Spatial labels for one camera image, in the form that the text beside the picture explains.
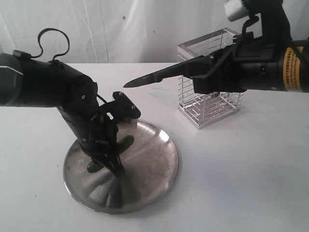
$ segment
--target wire basket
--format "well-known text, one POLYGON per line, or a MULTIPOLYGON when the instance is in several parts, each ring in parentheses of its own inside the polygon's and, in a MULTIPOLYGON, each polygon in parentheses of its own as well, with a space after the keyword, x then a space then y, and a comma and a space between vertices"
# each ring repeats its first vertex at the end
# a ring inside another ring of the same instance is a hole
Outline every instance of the wire basket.
MULTIPOLYGON (((236 32, 222 29, 178 45, 179 62, 200 55, 207 56, 233 43, 236 32)), ((179 78, 179 110, 198 128, 204 128, 240 110, 242 94, 214 92, 194 93, 193 81, 184 76, 179 78)))

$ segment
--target white table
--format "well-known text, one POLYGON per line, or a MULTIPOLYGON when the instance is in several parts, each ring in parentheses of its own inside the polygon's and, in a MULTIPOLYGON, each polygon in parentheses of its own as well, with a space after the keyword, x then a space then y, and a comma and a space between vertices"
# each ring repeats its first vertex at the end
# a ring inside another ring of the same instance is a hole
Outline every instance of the white table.
POLYGON ((172 137, 182 165, 167 196, 122 216, 82 207, 63 183, 75 137, 58 111, 0 108, 0 231, 308 231, 309 94, 248 91, 238 114, 197 130, 177 109, 177 78, 122 89, 168 65, 72 65, 172 137))

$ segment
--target round metal tray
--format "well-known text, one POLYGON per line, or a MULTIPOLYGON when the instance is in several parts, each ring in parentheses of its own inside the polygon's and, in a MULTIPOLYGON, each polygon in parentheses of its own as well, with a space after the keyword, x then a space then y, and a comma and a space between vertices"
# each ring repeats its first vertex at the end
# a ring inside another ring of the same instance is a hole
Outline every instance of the round metal tray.
POLYGON ((70 195, 96 212, 125 214, 153 204, 172 186, 179 165, 173 141, 158 126, 139 120, 137 127, 119 127, 118 139, 134 136, 133 145, 121 154, 126 173, 116 178, 106 168, 90 174, 90 157, 75 141, 63 166, 70 195))

